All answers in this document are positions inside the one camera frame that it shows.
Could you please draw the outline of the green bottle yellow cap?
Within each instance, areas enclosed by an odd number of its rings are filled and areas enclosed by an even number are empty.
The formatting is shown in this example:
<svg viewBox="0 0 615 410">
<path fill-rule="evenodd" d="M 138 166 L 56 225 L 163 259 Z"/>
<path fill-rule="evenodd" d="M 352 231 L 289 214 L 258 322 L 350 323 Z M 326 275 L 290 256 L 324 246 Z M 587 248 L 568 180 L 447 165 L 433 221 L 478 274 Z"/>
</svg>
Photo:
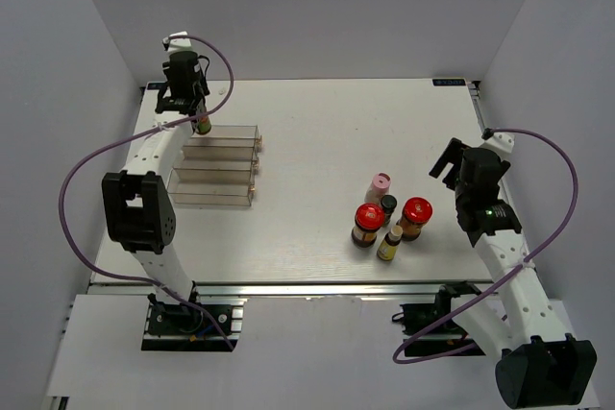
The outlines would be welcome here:
<svg viewBox="0 0 615 410">
<path fill-rule="evenodd" d="M 192 122 L 192 128 L 196 134 L 206 135 L 211 131 L 212 125 L 208 115 L 200 116 Z"/>
</svg>

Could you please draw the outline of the small yellow bottle brown cap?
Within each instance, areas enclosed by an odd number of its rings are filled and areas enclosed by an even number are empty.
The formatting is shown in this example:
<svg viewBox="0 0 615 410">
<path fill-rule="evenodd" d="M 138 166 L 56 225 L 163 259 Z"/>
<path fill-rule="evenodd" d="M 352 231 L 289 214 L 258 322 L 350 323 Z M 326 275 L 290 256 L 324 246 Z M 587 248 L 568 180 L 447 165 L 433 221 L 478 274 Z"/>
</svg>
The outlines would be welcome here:
<svg viewBox="0 0 615 410">
<path fill-rule="evenodd" d="M 382 261 L 392 261 L 396 255 L 402 236 L 402 227 L 399 225 L 393 226 L 381 241 L 377 249 L 377 257 Z"/>
</svg>

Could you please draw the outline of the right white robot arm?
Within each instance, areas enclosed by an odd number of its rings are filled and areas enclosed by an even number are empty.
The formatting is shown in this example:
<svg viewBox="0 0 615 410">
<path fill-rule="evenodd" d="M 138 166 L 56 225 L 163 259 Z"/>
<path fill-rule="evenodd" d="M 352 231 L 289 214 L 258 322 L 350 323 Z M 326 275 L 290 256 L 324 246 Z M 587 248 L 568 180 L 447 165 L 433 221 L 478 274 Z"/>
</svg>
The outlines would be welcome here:
<svg viewBox="0 0 615 410">
<path fill-rule="evenodd" d="M 525 257 L 521 224 L 499 197 L 509 166 L 496 144 L 470 147 L 453 138 L 430 170 L 455 192 L 457 221 L 498 283 L 507 317 L 502 320 L 475 291 L 461 290 L 438 303 L 433 318 L 448 332 L 462 327 L 494 360 L 497 387 L 508 407 L 577 405 L 597 354 L 590 341 L 576 339 L 559 320 Z"/>
</svg>

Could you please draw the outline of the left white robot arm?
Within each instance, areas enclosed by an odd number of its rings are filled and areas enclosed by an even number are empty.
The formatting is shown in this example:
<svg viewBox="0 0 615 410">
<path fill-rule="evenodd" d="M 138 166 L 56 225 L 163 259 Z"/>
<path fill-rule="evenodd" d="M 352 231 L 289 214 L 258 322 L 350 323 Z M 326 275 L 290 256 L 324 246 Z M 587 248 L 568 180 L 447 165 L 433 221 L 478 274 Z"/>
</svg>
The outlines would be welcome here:
<svg viewBox="0 0 615 410">
<path fill-rule="evenodd" d="M 203 111 L 209 94 L 199 55 L 189 45 L 171 46 L 162 65 L 166 81 L 157 95 L 152 127 L 132 160 L 102 180 L 103 202 L 111 241 L 121 245 L 157 281 L 155 299 L 173 303 L 170 321 L 191 332 L 203 321 L 203 308 L 190 300 L 195 292 L 173 248 L 177 230 L 174 206 L 166 189 L 172 167 L 187 140 L 200 130 L 181 122 Z"/>
</svg>

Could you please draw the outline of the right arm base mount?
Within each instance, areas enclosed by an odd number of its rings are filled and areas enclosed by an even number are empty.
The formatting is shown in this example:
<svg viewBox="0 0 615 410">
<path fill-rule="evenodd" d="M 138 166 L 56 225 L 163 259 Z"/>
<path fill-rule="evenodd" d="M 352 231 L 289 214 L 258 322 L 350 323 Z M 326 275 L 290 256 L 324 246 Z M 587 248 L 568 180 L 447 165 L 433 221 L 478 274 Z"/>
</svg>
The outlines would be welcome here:
<svg viewBox="0 0 615 410">
<path fill-rule="evenodd" d="M 451 301 L 461 296 L 480 294 L 473 283 L 457 282 L 442 285 L 431 302 L 412 302 L 401 304 L 401 311 L 391 317 L 393 324 L 402 327 L 407 337 L 437 321 L 452 311 Z M 405 358 L 423 358 L 444 352 L 453 356 L 484 356 L 484 352 L 472 341 L 468 333 L 454 321 L 438 326 L 429 334 L 405 348 Z"/>
</svg>

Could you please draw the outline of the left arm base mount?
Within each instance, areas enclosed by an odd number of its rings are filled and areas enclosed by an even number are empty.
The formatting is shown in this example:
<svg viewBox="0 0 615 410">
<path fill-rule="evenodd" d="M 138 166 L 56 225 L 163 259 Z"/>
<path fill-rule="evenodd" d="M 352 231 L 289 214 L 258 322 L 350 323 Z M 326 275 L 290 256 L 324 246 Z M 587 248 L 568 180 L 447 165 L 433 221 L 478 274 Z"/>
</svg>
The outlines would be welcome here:
<svg viewBox="0 0 615 410">
<path fill-rule="evenodd" d="M 142 351 L 230 352 L 236 346 L 243 321 L 243 300 L 199 297 L 189 299 L 206 309 L 214 322 L 201 310 L 177 303 L 162 302 L 155 294 L 148 296 L 148 311 L 141 340 Z"/>
</svg>

